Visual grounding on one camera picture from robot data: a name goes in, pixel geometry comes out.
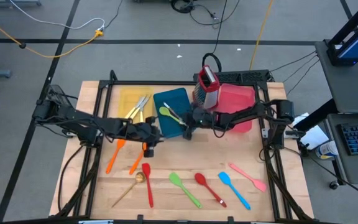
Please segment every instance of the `chair wheel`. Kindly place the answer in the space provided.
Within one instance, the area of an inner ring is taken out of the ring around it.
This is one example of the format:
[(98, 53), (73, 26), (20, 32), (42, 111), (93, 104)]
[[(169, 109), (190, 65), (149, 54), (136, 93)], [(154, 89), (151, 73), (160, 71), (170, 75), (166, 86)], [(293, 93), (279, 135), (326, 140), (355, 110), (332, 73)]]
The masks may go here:
[(339, 187), (339, 183), (336, 180), (334, 180), (331, 183), (329, 183), (329, 188), (330, 189), (336, 190), (338, 187)]

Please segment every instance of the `green spatula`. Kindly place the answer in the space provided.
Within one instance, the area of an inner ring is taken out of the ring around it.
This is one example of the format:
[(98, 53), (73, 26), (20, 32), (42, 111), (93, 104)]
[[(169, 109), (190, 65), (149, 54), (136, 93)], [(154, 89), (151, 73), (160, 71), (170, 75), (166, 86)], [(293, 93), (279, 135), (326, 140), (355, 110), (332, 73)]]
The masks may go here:
[(201, 203), (197, 200), (197, 198), (195, 198), (186, 188), (185, 186), (183, 186), (183, 184), (181, 183), (181, 179), (178, 176), (178, 174), (176, 174), (175, 172), (172, 172), (169, 175), (169, 180), (171, 180), (171, 182), (173, 184), (175, 184), (176, 186), (180, 187), (186, 194), (187, 196), (190, 198), (190, 200), (198, 207), (198, 208), (202, 208), (203, 206), (201, 205)]

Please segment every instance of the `red container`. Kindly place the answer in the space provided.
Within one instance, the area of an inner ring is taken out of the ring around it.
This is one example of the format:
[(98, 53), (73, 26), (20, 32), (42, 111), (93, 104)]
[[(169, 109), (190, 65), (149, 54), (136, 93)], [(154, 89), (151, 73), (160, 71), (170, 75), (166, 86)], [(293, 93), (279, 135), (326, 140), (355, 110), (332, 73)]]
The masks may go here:
[[(234, 113), (246, 109), (255, 103), (255, 91), (252, 87), (222, 84), (219, 104), (215, 111)], [(252, 121), (237, 124), (232, 130), (246, 133), (252, 129)]]

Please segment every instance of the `wooden table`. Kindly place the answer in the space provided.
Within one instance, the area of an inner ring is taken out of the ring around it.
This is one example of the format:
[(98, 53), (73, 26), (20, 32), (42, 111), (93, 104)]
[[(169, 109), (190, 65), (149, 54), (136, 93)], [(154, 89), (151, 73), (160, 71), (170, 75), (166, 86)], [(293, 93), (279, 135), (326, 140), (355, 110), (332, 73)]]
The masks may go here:
[[(129, 86), (113, 86), (109, 117), (117, 117), (120, 90), (124, 87)], [(158, 85), (151, 87), (155, 93), (158, 93), (183, 86)], [(194, 87), (186, 86), (185, 88), (190, 96)], [(76, 108), (92, 114), (97, 89), (98, 82), (83, 82)], [(282, 83), (268, 83), (268, 93), (270, 99), (286, 98)], [(141, 161), (141, 163), (148, 162), (152, 168), (150, 181), (154, 196), (154, 208), (149, 207), (146, 184), (135, 186), (114, 208), (111, 208), (115, 200), (134, 181), (134, 175), (129, 175), (129, 169), (139, 155), (140, 143), (126, 142), (125, 147), (118, 154), (111, 173), (107, 175), (105, 170), (116, 148), (116, 142), (110, 144), (105, 141), (91, 218), (135, 220), (137, 215), (143, 214), (145, 220), (224, 221), (227, 220), (228, 216), (233, 216), (235, 221), (273, 221), (269, 188), (266, 192), (257, 190), (251, 181), (227, 165), (228, 162), (233, 162), (249, 175), (268, 183), (266, 166), (258, 158), (258, 153), (262, 148), (262, 141), (257, 119), (252, 121), (252, 127), (252, 130), (248, 133), (228, 132), (221, 139), (216, 138), (210, 129), (197, 129), (191, 141), (176, 137), (159, 143), (155, 148), (154, 157), (143, 158)], [(78, 146), (78, 140), (68, 140), (62, 167), (78, 149)], [(296, 141), (294, 140), (286, 139), (285, 146), (297, 150)], [(65, 172), (62, 205), (68, 201), (77, 189), (84, 153), (85, 150), (81, 151), (70, 162)], [(295, 153), (282, 150), (281, 158), (288, 191), (305, 213), (313, 217), (300, 157)], [(179, 187), (169, 181), (168, 176), (173, 171), (182, 178), (185, 187), (201, 202), (202, 209), (197, 208)], [(234, 192), (219, 180), (218, 173), (221, 171), (229, 174), (233, 185), (250, 203), (251, 211), (246, 210)], [(194, 174), (197, 172), (206, 176), (208, 184), (227, 203), (227, 208), (218, 204), (204, 186), (196, 183)], [(58, 212), (57, 189), (58, 185), (50, 214)], [(285, 217), (282, 197), (277, 188), (276, 192), (278, 193), (280, 216)], [(87, 196), (88, 191), (85, 190), (80, 214), (84, 214)]]

